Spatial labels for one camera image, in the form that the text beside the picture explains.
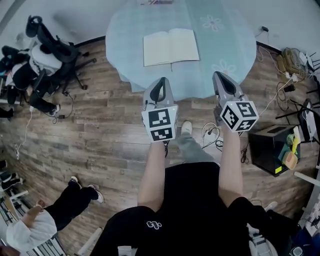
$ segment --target white wall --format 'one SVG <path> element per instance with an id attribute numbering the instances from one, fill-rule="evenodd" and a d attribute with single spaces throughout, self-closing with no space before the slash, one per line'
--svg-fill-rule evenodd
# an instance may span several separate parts
<path id="1" fill-rule="evenodd" d="M 320 6 L 315 0 L 223 0 L 238 9 L 254 34 L 261 26 L 269 29 L 270 46 L 286 47 L 314 53 L 320 57 Z M 256 38 L 268 44 L 267 33 Z"/>
<path id="2" fill-rule="evenodd" d="M 25 32 L 29 15 L 41 16 L 54 37 L 58 35 L 75 44 L 105 36 L 112 15 L 126 2 L 127 0 L 26 0 L 0 34 L 0 48 L 4 45 L 16 48 L 29 46 L 31 40 L 26 36 L 22 42 L 16 42 L 17 35 Z"/>

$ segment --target paper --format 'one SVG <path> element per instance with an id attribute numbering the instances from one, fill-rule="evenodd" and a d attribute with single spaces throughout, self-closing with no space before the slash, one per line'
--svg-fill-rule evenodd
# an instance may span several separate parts
<path id="1" fill-rule="evenodd" d="M 199 54 L 193 30 L 174 28 L 143 37 L 144 66 L 198 61 Z"/>

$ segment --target wooden floor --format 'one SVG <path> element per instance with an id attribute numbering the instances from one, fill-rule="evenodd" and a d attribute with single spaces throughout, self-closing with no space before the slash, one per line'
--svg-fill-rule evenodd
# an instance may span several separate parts
<path id="1" fill-rule="evenodd" d="M 90 51 L 90 57 L 97 63 L 86 66 L 81 81 L 88 90 L 81 90 L 76 83 L 69 86 L 74 98 L 73 112 L 68 119 L 52 119 L 38 110 L 28 127 L 27 140 L 20 149 L 20 160 L 15 160 L 14 145 L 23 141 L 26 124 L 30 118 L 29 106 L 15 107 L 15 118 L 9 122 L 1 120 L 1 140 L 8 156 L 10 170 L 18 172 L 26 179 L 23 187 L 29 190 L 26 199 L 34 204 L 42 199 L 52 204 L 66 187 L 71 175 L 77 175 L 83 186 L 95 184 L 102 192 L 103 204 L 93 202 L 58 237 L 63 248 L 73 254 L 87 241 L 97 227 L 104 227 L 115 213 L 133 207 L 137 203 L 137 191 L 144 173 L 145 159 L 149 148 L 149 138 L 141 118 L 142 93 L 132 93 L 129 83 L 122 82 L 117 71 L 105 56 L 105 42 L 100 41 L 83 47 Z M 256 60 L 241 87 L 261 112 L 276 93 L 280 81 L 270 56 L 262 51 L 263 62 Z M 305 79 L 296 84 L 291 97 L 298 102 L 306 98 L 306 91 L 314 89 L 313 81 Z M 52 99 L 61 104 L 61 114 L 71 111 L 71 99 L 56 93 Z M 214 120 L 213 97 L 179 101 L 179 124 L 190 120 L 193 136 L 202 142 L 202 127 Z M 282 114 L 277 102 L 273 101 L 258 121 L 256 128 L 266 128 L 273 124 L 286 124 L 286 119 L 275 120 Z M 293 124 L 298 121 L 290 117 Z M 241 144 L 247 144 L 247 134 L 241 137 Z M 213 146 L 206 148 L 217 159 L 220 152 Z M 297 171 L 312 176 L 319 147 L 303 144 L 301 160 Z M 174 143 L 169 145 L 168 162 L 182 161 Z M 272 201 L 279 203 L 276 211 L 292 217 L 304 205 L 311 186 L 287 171 L 275 178 L 252 164 L 243 164 L 245 195 L 255 204 L 265 207 Z"/>

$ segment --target yellow object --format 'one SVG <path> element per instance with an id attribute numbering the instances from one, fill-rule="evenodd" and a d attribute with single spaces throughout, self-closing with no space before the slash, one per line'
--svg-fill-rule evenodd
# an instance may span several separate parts
<path id="1" fill-rule="evenodd" d="M 295 137 L 293 140 L 293 145 L 292 145 L 292 153 L 296 153 L 297 152 L 297 146 L 299 144 L 299 138 Z"/>
<path id="2" fill-rule="evenodd" d="M 277 169 L 275 169 L 275 174 L 279 173 L 282 171 L 282 166 L 278 167 Z"/>
<path id="3" fill-rule="evenodd" d="M 287 166 L 290 170 L 293 170 L 298 162 L 298 157 L 291 151 L 285 152 L 282 159 L 282 163 Z"/>

